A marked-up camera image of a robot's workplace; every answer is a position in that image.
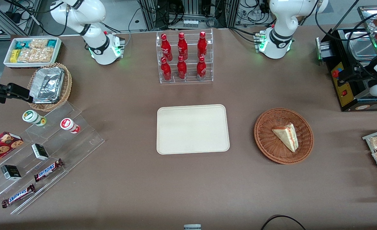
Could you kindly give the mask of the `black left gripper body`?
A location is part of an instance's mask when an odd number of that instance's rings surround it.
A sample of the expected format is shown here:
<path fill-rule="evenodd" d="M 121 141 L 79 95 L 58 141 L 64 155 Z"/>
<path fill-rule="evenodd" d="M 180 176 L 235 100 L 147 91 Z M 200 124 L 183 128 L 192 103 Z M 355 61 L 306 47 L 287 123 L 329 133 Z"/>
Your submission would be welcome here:
<path fill-rule="evenodd" d="M 354 66 L 354 81 L 375 80 L 376 76 L 370 73 L 360 62 Z"/>

